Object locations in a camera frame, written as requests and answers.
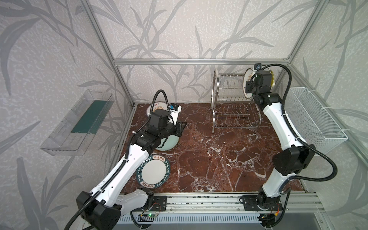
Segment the yellow woven bamboo plate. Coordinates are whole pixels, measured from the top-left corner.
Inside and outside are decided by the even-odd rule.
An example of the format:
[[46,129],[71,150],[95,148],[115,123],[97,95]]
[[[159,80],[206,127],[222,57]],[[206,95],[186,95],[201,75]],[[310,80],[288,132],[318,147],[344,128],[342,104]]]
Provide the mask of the yellow woven bamboo plate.
[[271,89],[273,89],[274,85],[275,85],[275,74],[274,72],[271,70]]

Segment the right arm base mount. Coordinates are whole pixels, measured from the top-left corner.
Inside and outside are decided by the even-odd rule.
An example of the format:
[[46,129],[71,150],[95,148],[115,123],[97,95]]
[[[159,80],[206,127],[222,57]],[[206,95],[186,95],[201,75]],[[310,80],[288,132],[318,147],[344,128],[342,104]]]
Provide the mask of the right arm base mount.
[[279,196],[243,195],[239,198],[239,202],[245,211],[280,211],[283,209]]

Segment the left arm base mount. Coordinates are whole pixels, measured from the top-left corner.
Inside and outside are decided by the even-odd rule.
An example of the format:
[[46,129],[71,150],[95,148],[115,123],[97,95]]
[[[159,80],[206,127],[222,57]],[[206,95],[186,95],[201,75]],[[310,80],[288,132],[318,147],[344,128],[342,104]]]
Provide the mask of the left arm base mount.
[[141,208],[137,208],[136,211],[166,211],[168,197],[165,195],[154,195],[148,198],[148,201]]

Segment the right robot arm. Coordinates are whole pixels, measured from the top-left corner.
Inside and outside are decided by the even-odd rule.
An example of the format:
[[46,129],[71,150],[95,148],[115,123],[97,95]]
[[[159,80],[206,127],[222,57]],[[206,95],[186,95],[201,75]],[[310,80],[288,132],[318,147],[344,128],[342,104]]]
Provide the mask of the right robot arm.
[[279,94],[272,93],[272,74],[268,71],[252,71],[247,81],[245,93],[251,94],[256,105],[271,122],[281,144],[282,152],[273,156],[273,171],[262,185],[255,200],[261,210],[276,208],[286,184],[310,163],[314,153],[303,146],[292,133],[294,125],[282,110],[283,102]]

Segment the green flower plate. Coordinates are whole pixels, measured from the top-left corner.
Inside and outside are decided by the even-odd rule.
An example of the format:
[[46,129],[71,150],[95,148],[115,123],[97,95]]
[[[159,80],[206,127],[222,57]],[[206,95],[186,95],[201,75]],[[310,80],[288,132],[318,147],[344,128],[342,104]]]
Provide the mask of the green flower plate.
[[167,138],[161,140],[160,145],[156,148],[158,151],[168,151],[173,149],[179,142],[179,137],[170,135]]

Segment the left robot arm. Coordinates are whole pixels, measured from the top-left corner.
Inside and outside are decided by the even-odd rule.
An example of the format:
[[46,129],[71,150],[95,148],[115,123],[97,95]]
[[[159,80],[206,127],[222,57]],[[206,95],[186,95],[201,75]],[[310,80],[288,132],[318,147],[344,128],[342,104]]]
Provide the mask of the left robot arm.
[[171,135],[181,137],[186,122],[179,121],[180,109],[156,110],[129,140],[124,157],[91,192],[81,192],[78,211],[65,227],[68,230],[77,217],[90,224],[89,230],[111,230],[122,215],[138,208],[148,208],[153,192],[143,188],[119,197],[120,192],[139,166]]

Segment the white plate green rim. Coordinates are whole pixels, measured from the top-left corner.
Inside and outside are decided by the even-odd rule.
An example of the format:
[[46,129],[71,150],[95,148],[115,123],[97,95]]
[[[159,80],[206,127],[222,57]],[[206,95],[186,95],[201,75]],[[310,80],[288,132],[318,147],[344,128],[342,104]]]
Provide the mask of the white plate green rim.
[[[262,69],[264,67],[265,67],[265,65],[263,65],[261,67],[256,67],[255,69],[253,69],[252,74],[255,74],[256,71],[258,71],[258,70],[260,70],[260,69]],[[265,70],[268,71],[268,72],[270,72],[270,73],[273,72],[270,68],[266,68]]]

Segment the small orange sunburst plate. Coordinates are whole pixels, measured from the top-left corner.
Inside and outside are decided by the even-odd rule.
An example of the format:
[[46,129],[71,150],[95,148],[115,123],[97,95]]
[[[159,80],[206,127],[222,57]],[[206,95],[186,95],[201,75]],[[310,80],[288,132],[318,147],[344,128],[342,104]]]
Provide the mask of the small orange sunburst plate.
[[246,98],[246,100],[248,100],[248,101],[250,101],[252,99],[251,78],[253,76],[253,73],[254,73],[254,71],[252,69],[247,69],[245,74],[244,74],[243,83],[242,83],[243,94],[244,94],[244,97]]

